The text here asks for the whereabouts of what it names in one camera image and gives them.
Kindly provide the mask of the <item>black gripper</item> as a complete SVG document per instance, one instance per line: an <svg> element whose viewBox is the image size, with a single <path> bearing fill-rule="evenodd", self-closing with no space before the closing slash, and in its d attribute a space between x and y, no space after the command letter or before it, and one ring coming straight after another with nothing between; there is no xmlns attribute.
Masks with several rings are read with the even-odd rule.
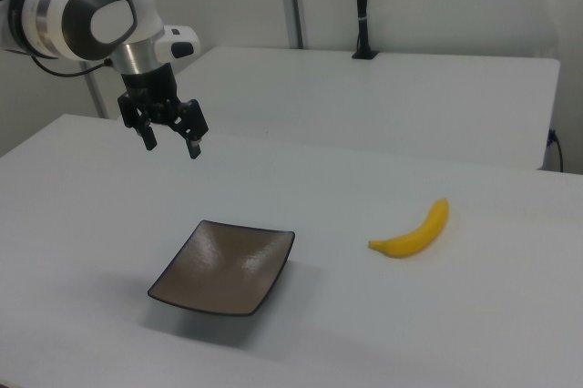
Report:
<svg viewBox="0 0 583 388"><path fill-rule="evenodd" d="M170 63L144 74L123 75L127 92L118 98L122 121L142 138L146 150L152 150L157 140L152 122L167 125L185 139L191 159L200 153L200 142L209 127L199 102L178 98L177 83Z"/></svg>

